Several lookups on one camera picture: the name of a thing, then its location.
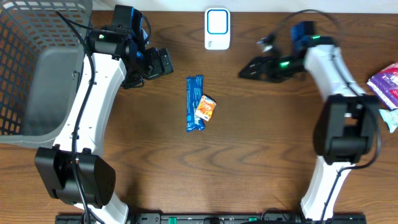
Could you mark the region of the white barcode scanner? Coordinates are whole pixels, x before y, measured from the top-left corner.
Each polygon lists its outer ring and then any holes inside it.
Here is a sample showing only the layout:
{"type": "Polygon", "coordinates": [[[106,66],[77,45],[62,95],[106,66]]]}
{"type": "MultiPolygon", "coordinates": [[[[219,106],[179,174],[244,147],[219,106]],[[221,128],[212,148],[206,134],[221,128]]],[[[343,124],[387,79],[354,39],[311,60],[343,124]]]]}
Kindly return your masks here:
{"type": "Polygon", "coordinates": [[[226,50],[231,42],[231,14],[222,7],[212,7],[205,11],[205,48],[226,50]]]}

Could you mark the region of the purple Carefree pad pack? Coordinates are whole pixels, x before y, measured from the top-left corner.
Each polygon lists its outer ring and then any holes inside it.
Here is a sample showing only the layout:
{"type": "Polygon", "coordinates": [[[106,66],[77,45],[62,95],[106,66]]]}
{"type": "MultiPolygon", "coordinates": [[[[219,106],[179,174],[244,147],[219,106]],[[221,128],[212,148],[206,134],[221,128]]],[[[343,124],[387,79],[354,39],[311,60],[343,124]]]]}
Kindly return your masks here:
{"type": "Polygon", "coordinates": [[[367,86],[390,109],[397,109],[397,62],[373,75],[367,86]]]}

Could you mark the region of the blue biscuit packet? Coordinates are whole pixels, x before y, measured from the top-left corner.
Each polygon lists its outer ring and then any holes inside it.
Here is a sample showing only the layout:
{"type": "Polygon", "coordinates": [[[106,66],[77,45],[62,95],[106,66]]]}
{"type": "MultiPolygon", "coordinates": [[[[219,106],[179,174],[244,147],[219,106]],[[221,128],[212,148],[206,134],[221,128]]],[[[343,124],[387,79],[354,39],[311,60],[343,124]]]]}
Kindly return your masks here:
{"type": "Polygon", "coordinates": [[[195,114],[203,95],[203,75],[186,78],[186,101],[187,101],[187,132],[204,130],[203,119],[195,114]]]}

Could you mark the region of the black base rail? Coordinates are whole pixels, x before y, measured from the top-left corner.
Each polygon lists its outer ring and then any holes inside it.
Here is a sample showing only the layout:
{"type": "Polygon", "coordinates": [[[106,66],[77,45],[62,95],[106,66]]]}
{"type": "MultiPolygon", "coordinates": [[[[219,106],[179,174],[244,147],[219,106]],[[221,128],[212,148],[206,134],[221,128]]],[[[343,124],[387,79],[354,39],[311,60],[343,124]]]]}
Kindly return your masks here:
{"type": "MultiPolygon", "coordinates": [[[[77,224],[81,215],[57,215],[56,224],[77,224]]],[[[265,215],[161,215],[140,213],[131,215],[126,223],[131,224],[238,224],[238,223],[318,223],[301,219],[300,215],[288,213],[266,213],[265,215]]],[[[367,224],[365,215],[334,215],[322,223],[367,224]]]]}

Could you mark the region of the dark grey plastic basket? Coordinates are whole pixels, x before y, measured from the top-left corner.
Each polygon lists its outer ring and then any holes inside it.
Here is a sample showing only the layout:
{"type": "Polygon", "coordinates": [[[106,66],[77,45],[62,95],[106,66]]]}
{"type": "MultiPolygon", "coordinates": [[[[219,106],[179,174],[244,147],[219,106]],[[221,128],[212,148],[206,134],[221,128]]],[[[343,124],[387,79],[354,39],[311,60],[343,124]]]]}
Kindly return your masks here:
{"type": "Polygon", "coordinates": [[[1,1],[1,143],[52,147],[66,123],[85,53],[90,0],[1,1]]]}

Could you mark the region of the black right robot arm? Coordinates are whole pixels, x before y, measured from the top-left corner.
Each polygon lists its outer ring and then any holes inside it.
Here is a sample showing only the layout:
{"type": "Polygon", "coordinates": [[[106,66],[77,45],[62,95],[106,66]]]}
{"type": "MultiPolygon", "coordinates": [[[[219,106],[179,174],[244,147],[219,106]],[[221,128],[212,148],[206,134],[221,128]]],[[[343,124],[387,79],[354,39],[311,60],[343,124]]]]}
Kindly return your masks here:
{"type": "Polygon", "coordinates": [[[314,22],[293,26],[290,55],[280,54],[274,43],[276,37],[273,31],[260,39],[258,45],[266,55],[253,58],[238,75],[269,83],[284,82],[300,72],[312,76],[324,105],[313,131],[317,159],[308,190],[300,201],[300,214],[305,222],[331,223],[334,204],[348,174],[375,162],[372,158],[358,164],[371,148],[376,154],[381,150],[378,98],[356,83],[339,43],[330,36],[318,35],[314,22]]]}

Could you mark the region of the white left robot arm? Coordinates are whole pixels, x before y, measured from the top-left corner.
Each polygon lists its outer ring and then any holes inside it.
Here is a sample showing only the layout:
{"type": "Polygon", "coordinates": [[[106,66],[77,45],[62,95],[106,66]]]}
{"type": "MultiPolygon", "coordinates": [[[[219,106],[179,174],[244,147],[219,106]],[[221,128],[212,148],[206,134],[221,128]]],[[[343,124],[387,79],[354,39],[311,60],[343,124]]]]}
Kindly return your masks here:
{"type": "Polygon", "coordinates": [[[80,84],[63,128],[34,163],[50,197],[83,210],[83,223],[128,223],[116,195],[115,170],[103,159],[109,114],[120,88],[140,88],[174,68],[166,48],[148,47],[152,30],[143,13],[116,5],[110,25],[80,38],[85,57],[80,84]]]}

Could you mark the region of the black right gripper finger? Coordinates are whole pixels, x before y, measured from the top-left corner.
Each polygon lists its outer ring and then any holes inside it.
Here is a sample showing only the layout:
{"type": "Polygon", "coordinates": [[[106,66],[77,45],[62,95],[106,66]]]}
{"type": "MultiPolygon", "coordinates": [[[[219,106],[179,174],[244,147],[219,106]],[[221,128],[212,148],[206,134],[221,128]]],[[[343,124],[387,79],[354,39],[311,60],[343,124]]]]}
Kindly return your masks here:
{"type": "Polygon", "coordinates": [[[248,80],[267,80],[267,75],[259,70],[241,70],[238,76],[248,80]]]}
{"type": "Polygon", "coordinates": [[[268,56],[254,57],[249,63],[243,68],[244,70],[267,70],[267,64],[269,61],[268,56]]]}

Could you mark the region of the mint green wipes packet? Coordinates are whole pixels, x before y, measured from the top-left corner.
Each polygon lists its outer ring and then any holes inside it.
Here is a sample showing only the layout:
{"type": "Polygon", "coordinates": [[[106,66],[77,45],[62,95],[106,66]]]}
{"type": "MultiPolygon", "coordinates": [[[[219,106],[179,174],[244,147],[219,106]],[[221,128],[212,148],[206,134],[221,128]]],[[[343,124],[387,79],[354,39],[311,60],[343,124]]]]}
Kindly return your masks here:
{"type": "Polygon", "coordinates": [[[397,127],[397,110],[385,110],[385,109],[379,109],[380,115],[383,119],[383,121],[387,124],[389,128],[389,132],[393,133],[397,127]]]}

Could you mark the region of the orange tissue packet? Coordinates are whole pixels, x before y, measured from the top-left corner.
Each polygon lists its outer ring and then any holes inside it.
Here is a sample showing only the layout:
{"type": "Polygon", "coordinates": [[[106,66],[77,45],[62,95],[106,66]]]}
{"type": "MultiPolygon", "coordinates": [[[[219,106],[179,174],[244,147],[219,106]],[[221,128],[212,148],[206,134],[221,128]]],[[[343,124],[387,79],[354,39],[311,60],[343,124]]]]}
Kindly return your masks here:
{"type": "Polygon", "coordinates": [[[216,101],[203,95],[200,98],[200,102],[195,110],[195,115],[205,121],[209,121],[213,115],[216,107],[216,101]]]}

